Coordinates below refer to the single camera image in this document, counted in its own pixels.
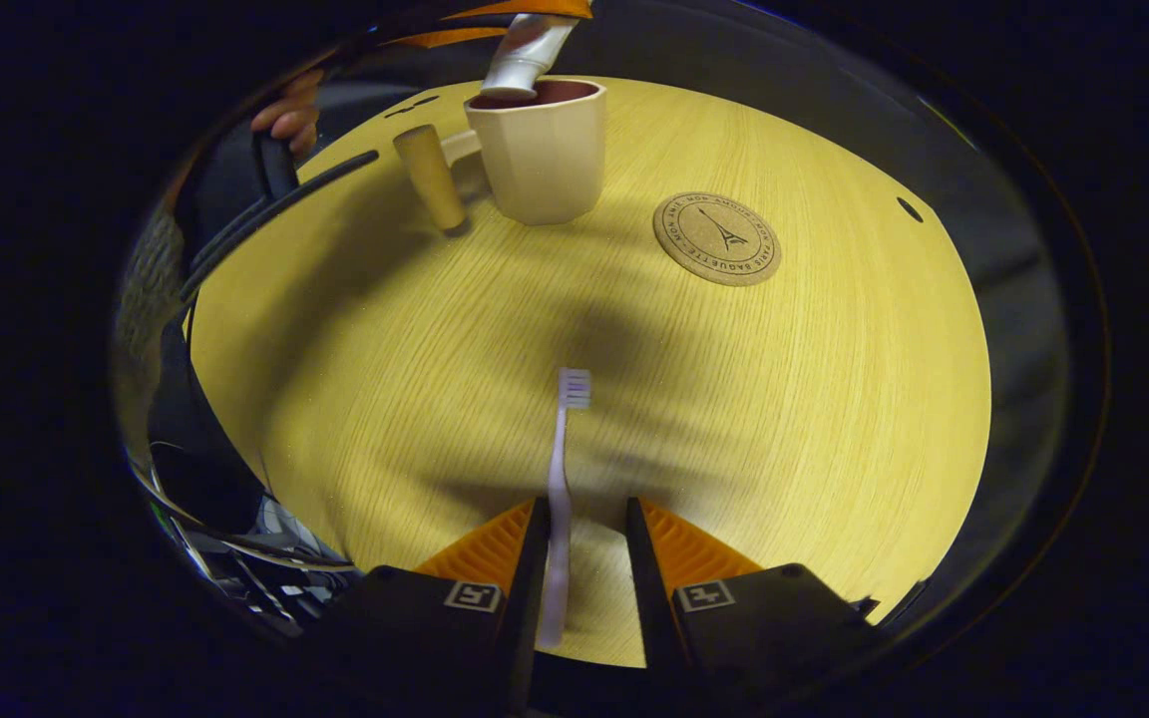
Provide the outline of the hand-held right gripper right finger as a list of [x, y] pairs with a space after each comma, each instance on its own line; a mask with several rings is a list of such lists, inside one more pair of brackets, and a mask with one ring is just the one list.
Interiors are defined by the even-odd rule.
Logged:
[[879, 653], [880, 630], [799, 562], [763, 568], [630, 497], [626, 546], [646, 669], [674, 701], [801, 701]]

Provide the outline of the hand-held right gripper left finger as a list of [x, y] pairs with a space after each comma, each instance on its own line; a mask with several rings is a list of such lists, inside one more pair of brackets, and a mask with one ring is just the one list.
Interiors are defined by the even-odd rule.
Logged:
[[371, 569], [306, 630], [307, 657], [384, 717], [525, 715], [550, 530], [535, 497], [418, 568]]

